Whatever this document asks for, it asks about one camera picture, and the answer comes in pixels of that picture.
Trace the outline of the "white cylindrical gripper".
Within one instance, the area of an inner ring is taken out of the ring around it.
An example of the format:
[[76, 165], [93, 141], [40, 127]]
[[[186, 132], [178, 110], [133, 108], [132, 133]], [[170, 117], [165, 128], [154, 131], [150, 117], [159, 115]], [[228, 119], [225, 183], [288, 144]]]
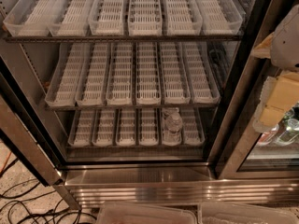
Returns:
[[[254, 58], [270, 59], [271, 63], [289, 71], [299, 71], [299, 5], [291, 8], [277, 26], [251, 52]], [[253, 115], [253, 128], [265, 133], [279, 124], [285, 113], [299, 102], [299, 73], [282, 72], [263, 83], [260, 103]]]

